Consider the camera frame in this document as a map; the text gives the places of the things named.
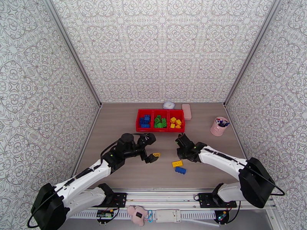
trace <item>green lego brick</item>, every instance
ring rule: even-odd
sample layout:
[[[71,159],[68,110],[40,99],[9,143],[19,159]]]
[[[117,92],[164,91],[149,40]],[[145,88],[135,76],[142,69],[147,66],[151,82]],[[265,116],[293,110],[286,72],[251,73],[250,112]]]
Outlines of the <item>green lego brick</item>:
[[[156,117],[155,118],[155,123],[159,123],[159,122],[161,122],[160,118]]]
[[[167,126],[166,118],[162,118],[162,124],[163,124],[163,127],[166,127],[166,126]]]
[[[158,127],[158,128],[163,128],[162,122],[159,122],[159,123],[157,124],[157,127]]]

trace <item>wooden floor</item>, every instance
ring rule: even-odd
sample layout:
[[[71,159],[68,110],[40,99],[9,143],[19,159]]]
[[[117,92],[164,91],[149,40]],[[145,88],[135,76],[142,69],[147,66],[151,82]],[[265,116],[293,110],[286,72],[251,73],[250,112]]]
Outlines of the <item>wooden floor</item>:
[[[242,151],[231,127],[221,137],[213,136],[210,127],[215,117],[226,117],[222,104],[193,103],[192,120],[186,121],[185,133],[194,143],[203,142],[214,149],[243,158]],[[135,120],[139,108],[162,108],[162,104],[104,104],[91,138],[81,160],[78,172],[99,159],[101,151],[120,138],[123,133],[135,133]],[[146,147],[147,154],[161,153],[160,158],[146,164],[140,157],[127,159],[125,165],[102,179],[111,188],[214,188],[219,183],[233,183],[236,179],[208,164],[183,160],[185,175],[176,173],[172,161],[177,161],[178,133],[155,133],[157,141]]]

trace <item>red compartment tray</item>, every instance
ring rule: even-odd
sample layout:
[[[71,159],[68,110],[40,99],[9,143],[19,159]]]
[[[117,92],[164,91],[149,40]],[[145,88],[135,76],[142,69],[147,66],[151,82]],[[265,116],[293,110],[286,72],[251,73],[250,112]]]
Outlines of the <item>red compartment tray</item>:
[[[144,115],[150,115],[150,127],[141,128],[140,118]],[[154,120],[157,115],[161,115],[162,118],[166,118],[167,127],[166,128],[154,128]],[[175,117],[181,120],[181,129],[171,128],[170,119]],[[183,133],[185,131],[185,118],[183,115],[183,110],[166,110],[166,109],[139,109],[137,113],[137,119],[135,122],[135,128],[137,132],[177,132]]]

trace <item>small white object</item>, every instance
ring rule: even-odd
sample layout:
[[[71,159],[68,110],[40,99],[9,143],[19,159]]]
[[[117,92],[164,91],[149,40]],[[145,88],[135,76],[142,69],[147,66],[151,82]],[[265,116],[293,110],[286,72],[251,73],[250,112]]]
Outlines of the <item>small white object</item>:
[[[180,210],[156,210],[157,223],[180,223],[181,214]]]
[[[166,101],[163,104],[163,108],[165,108],[165,109],[173,109],[173,108],[175,108],[175,104],[173,102]]]

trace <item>pink pencil cup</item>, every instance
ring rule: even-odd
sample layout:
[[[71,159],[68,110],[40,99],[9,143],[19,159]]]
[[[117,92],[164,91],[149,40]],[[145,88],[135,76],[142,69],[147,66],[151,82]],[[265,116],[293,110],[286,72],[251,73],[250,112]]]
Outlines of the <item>pink pencil cup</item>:
[[[223,118],[223,117],[217,117],[217,118],[215,118],[214,123],[213,123],[213,125],[211,126],[211,129],[210,129],[211,133],[212,133],[213,135],[215,135],[215,136],[221,136],[221,135],[223,135],[225,129],[226,129],[228,126],[220,127],[220,126],[218,125],[218,123],[216,123],[216,120],[217,120],[217,119],[221,119],[221,120],[223,120],[223,121],[228,121],[228,120],[227,120],[226,118]]]

